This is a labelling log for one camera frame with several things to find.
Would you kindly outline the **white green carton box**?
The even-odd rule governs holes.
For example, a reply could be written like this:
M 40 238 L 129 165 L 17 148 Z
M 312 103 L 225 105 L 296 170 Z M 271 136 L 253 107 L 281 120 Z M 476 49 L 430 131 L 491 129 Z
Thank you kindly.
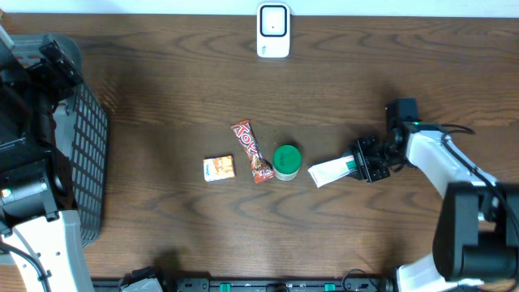
M 322 187 L 357 171 L 353 155 L 313 165 L 308 169 L 315 185 Z

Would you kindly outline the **green lid jar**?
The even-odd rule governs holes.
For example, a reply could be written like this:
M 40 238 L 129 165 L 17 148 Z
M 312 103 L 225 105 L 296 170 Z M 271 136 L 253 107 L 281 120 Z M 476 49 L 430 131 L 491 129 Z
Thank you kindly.
M 302 154 L 292 145 L 282 145 L 275 152 L 272 167 L 275 176 L 281 181 L 294 179 L 302 165 Z

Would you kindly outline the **red Top chocolate bar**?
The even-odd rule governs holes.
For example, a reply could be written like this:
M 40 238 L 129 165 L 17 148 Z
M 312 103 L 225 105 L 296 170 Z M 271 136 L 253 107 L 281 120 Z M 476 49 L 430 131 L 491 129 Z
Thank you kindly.
M 274 176 L 273 168 L 264 159 L 249 119 L 242 120 L 230 127 L 242 145 L 251 163 L 251 172 L 255 183 L 261 183 Z

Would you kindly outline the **small orange snack box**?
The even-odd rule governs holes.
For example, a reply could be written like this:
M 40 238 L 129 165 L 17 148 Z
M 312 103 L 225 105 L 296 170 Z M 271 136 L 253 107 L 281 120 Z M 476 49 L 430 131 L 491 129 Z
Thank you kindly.
M 235 177 L 232 156 L 214 157 L 203 160 L 204 180 L 206 182 L 220 181 Z

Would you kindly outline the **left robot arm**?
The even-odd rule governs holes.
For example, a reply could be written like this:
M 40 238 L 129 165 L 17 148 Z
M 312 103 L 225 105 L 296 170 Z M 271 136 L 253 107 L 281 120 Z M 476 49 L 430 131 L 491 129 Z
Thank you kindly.
M 1 251 L 28 291 L 92 291 L 70 160 L 54 112 L 84 81 L 56 41 L 24 67 L 1 32 Z

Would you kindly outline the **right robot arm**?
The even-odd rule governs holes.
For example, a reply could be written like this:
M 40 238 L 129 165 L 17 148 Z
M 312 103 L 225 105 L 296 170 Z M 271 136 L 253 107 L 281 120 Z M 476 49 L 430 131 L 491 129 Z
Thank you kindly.
M 406 166 L 421 170 L 442 198 L 432 252 L 397 268 L 378 291 L 479 291 L 518 279 L 518 185 L 477 167 L 454 143 L 473 130 L 424 122 L 414 98 L 385 106 L 387 135 L 356 139 L 345 153 L 350 177 L 373 183 Z

